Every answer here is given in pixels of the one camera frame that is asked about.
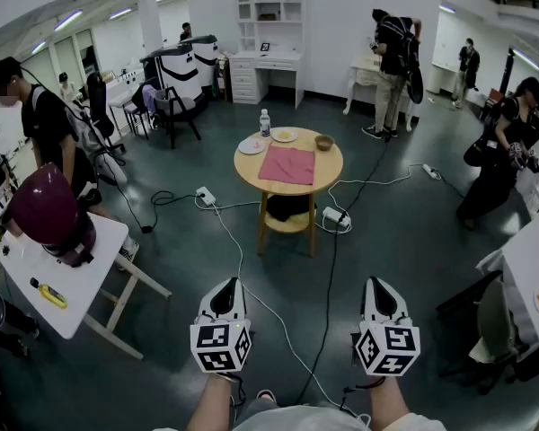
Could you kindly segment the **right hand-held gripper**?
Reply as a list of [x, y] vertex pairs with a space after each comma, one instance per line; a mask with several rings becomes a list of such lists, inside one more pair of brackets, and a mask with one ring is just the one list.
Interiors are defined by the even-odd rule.
[[402, 296], [383, 279], [370, 277], [363, 288], [358, 358], [369, 376], [403, 376], [420, 355], [420, 330], [381, 324], [377, 313], [390, 321], [409, 317]]

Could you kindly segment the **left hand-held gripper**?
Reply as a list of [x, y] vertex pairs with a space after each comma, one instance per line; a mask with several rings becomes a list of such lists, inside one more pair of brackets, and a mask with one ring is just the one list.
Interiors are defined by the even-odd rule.
[[[230, 312], [233, 320], [214, 319]], [[190, 326], [190, 350], [200, 370], [241, 372], [252, 347], [242, 280], [232, 277], [212, 288], [202, 298], [199, 314]]]

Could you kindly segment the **red cloth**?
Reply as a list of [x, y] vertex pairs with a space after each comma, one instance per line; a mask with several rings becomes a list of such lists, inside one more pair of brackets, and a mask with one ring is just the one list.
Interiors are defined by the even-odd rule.
[[315, 153], [271, 145], [262, 162], [258, 178], [296, 185], [314, 184]]

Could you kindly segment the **person's left forearm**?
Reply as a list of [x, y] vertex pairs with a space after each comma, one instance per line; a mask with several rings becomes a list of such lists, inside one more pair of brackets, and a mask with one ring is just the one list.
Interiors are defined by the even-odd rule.
[[185, 431], [229, 431], [232, 383], [211, 374]]

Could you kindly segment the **person's right forearm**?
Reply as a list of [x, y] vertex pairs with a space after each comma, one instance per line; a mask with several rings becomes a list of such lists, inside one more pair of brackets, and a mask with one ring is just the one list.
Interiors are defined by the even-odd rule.
[[386, 377], [380, 385], [371, 389], [370, 400], [373, 431], [384, 431], [410, 413], [395, 377]]

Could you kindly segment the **person's jeans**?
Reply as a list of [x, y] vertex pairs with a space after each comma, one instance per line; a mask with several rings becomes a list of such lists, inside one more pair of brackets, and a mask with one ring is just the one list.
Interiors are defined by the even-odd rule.
[[277, 408], [278, 404], [275, 401], [271, 400], [267, 396], [263, 396], [251, 401], [246, 409], [242, 412], [240, 418], [248, 419], [258, 413]]

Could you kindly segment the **black cloth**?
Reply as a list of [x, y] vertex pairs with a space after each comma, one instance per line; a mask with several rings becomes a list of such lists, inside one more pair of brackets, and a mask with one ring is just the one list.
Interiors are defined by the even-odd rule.
[[286, 222], [291, 216], [309, 212], [310, 199], [308, 195], [282, 196], [274, 194], [268, 197], [266, 212], [280, 222]]

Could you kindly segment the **person's white shirt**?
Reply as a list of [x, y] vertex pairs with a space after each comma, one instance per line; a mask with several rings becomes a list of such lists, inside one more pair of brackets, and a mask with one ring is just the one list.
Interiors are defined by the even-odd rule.
[[[337, 409], [294, 406], [268, 409], [245, 419], [230, 431], [372, 431], [360, 419]], [[438, 420], [408, 413], [383, 431], [446, 431]]]

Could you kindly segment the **white folding table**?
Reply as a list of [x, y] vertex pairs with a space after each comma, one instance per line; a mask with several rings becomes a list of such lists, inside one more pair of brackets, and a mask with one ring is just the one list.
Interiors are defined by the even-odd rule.
[[[125, 224], [99, 215], [92, 215], [91, 219], [97, 233], [91, 263], [71, 268], [57, 262], [56, 258], [28, 236], [23, 234], [16, 238], [5, 233], [0, 242], [1, 265], [35, 311], [62, 338], [71, 339], [80, 324], [85, 323], [115, 347], [141, 360], [142, 353], [113, 333], [119, 317], [139, 282], [165, 298], [170, 298], [172, 293], [119, 254], [119, 247], [128, 235]], [[102, 284], [115, 264], [121, 265], [129, 273], [128, 282], [120, 296], [102, 290]], [[40, 291], [31, 285], [32, 278], [64, 296], [67, 308], [61, 309], [42, 296]], [[112, 314], [105, 324], [99, 323], [88, 313], [94, 298], [99, 294], [105, 295], [114, 303]]]

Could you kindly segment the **round wooden table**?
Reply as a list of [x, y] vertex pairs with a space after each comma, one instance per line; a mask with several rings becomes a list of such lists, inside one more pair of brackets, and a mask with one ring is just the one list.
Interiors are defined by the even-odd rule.
[[[289, 142], [281, 142], [272, 136], [262, 137], [255, 133], [252, 139], [263, 143], [262, 150], [256, 154], [245, 154], [240, 150], [234, 153], [234, 167], [239, 176], [250, 186], [261, 193], [261, 206], [258, 221], [257, 253], [264, 250], [265, 233], [271, 229], [278, 233], [308, 232], [309, 255], [315, 253], [316, 207], [315, 196], [330, 188], [338, 180], [343, 168], [343, 156], [335, 144], [323, 151], [317, 147], [316, 139], [320, 134], [306, 128], [276, 128], [279, 134], [288, 132], [295, 137]], [[277, 180], [264, 180], [259, 177], [261, 167], [268, 151], [272, 148], [294, 148], [314, 154], [314, 179], [310, 185], [291, 184]], [[280, 222], [267, 213], [267, 202], [273, 196], [297, 197], [308, 196], [308, 210], [299, 215], [291, 216], [287, 221]]]

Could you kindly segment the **white plate with shrimp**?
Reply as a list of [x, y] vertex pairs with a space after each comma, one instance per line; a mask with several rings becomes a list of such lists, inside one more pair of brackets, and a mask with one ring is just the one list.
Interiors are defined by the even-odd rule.
[[259, 154], [266, 149], [266, 142], [260, 138], [246, 138], [238, 145], [238, 151], [242, 154]]

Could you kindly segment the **yellow handheld device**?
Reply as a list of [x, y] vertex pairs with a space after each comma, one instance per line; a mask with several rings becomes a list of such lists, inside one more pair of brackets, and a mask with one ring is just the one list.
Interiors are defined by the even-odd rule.
[[66, 298], [54, 290], [51, 286], [41, 284], [35, 277], [30, 279], [30, 284], [40, 292], [40, 295], [44, 299], [48, 300], [50, 303], [53, 303], [56, 307], [62, 310], [67, 308]]

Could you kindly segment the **maroon domed appliance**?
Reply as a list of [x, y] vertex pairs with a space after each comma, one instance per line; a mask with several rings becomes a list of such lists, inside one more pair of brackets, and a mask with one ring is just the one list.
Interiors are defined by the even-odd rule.
[[78, 268], [93, 260], [93, 221], [54, 163], [42, 166], [20, 185], [8, 211], [26, 236], [60, 262]]

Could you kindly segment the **black chair with grey seat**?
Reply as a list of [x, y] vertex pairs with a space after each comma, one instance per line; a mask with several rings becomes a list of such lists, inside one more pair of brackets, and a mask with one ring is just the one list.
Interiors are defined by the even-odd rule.
[[163, 123], [166, 134], [170, 137], [171, 149], [175, 147], [175, 129], [176, 122], [185, 122], [190, 126], [194, 136], [200, 140], [201, 136], [193, 122], [193, 110], [196, 103], [193, 99], [181, 97], [173, 86], [162, 89], [155, 93], [154, 97], [155, 112]]

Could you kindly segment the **chair with purple cloth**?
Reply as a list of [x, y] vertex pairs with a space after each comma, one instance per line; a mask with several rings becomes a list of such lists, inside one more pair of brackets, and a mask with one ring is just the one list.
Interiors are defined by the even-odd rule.
[[137, 134], [137, 125], [140, 124], [146, 139], [148, 128], [154, 127], [156, 116], [155, 94], [157, 90], [149, 83], [140, 84], [131, 100], [124, 106], [124, 112], [130, 129], [134, 135]]

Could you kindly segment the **white desk with hutch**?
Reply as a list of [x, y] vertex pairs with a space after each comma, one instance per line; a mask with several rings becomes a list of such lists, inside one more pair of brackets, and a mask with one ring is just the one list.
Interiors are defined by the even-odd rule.
[[[305, 95], [306, 0], [236, 0], [238, 50], [229, 57], [234, 101], [257, 104], [272, 85]], [[269, 50], [261, 51], [261, 44]]]

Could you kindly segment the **black office chair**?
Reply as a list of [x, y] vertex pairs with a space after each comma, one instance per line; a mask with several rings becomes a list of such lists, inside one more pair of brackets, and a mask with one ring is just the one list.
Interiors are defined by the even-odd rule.
[[125, 146], [123, 144], [113, 145], [110, 142], [110, 137], [113, 134], [115, 127], [106, 112], [106, 83], [102, 80], [101, 74], [97, 71], [94, 71], [93, 73], [88, 75], [86, 85], [90, 101], [89, 107], [93, 125], [102, 135], [102, 139], [109, 144], [110, 150], [119, 149], [122, 153], [124, 153]]

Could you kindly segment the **cream carved table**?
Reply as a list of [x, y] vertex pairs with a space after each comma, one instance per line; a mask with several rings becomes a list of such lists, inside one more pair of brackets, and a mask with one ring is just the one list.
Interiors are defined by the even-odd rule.
[[[349, 114], [356, 85], [364, 87], [376, 86], [380, 65], [381, 61], [378, 57], [371, 57], [369, 55], [357, 55], [354, 57], [349, 67], [347, 100], [345, 109], [342, 112], [344, 116]], [[405, 128], [408, 133], [412, 131], [411, 123], [414, 106], [415, 104], [411, 101], [407, 88], [404, 88], [399, 102], [399, 111], [404, 115]]]

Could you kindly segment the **white machine with black lid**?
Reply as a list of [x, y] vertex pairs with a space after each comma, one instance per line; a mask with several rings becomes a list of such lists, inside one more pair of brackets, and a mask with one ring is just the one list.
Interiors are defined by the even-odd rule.
[[202, 88], [212, 85], [215, 65], [218, 58], [217, 38], [215, 35], [198, 36], [191, 42], [199, 71]]
[[168, 89], [168, 98], [178, 95], [181, 99], [192, 99], [195, 107], [190, 114], [197, 116], [207, 106], [207, 98], [202, 91], [198, 62], [191, 44], [182, 43], [169, 48], [161, 48], [141, 57], [145, 79], [156, 77], [159, 90]]

